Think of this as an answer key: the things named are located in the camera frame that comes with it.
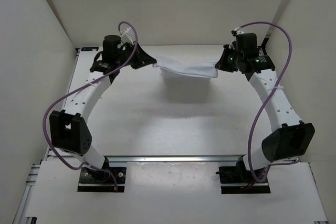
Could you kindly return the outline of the white skirt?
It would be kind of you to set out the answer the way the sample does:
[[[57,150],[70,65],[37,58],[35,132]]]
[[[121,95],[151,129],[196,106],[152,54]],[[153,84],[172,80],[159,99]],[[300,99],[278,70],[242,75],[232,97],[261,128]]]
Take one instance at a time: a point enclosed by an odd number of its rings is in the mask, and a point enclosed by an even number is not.
[[[213,61],[192,63],[157,57],[152,67],[161,71],[163,90],[172,94],[206,89],[212,79],[218,78],[218,70]]]

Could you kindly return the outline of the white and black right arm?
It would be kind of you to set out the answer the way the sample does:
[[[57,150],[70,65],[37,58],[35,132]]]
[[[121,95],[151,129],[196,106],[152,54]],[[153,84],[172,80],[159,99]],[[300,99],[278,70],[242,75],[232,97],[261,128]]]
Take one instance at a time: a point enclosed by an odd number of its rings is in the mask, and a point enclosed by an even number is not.
[[[230,45],[224,45],[216,69],[227,72],[239,71],[245,75],[262,101],[261,109],[266,111],[271,134],[256,150],[251,149],[248,140],[248,153],[237,162],[236,177],[247,182],[255,173],[275,161],[299,157],[306,153],[314,136],[312,123],[304,123],[289,103],[269,56],[259,55],[258,49],[252,50],[252,57],[243,58]]]

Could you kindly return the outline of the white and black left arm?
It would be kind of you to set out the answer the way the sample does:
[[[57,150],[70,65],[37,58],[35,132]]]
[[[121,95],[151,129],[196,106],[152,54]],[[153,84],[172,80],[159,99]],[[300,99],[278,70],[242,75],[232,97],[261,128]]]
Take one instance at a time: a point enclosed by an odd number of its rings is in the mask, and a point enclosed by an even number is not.
[[[105,182],[110,176],[106,158],[92,145],[92,135],[87,126],[88,117],[102,94],[112,85],[123,67],[139,69],[153,65],[156,59],[148,55],[138,44],[125,43],[104,46],[94,58],[84,85],[67,94],[70,101],[56,111],[49,107],[44,117],[48,145],[56,156],[69,168],[75,169],[59,153],[69,153],[80,161],[80,165],[92,167],[92,176]]]

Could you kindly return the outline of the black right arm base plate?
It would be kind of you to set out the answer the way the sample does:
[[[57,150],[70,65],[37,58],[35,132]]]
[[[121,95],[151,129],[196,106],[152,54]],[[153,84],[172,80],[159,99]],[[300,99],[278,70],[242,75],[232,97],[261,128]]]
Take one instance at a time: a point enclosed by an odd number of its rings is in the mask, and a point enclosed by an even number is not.
[[[223,195],[271,193],[267,180],[256,182],[249,172],[240,172],[236,166],[220,166],[216,175],[219,176]]]

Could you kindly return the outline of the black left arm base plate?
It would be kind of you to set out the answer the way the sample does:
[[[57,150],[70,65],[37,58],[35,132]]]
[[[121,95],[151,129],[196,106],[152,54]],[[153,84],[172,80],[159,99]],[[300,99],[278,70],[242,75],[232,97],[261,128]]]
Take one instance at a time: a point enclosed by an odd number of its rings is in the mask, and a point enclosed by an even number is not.
[[[125,190],[126,167],[109,167],[109,171],[114,175],[117,187],[113,178],[105,173],[83,167],[80,171],[77,191],[78,192],[99,192],[99,193],[123,193]]]

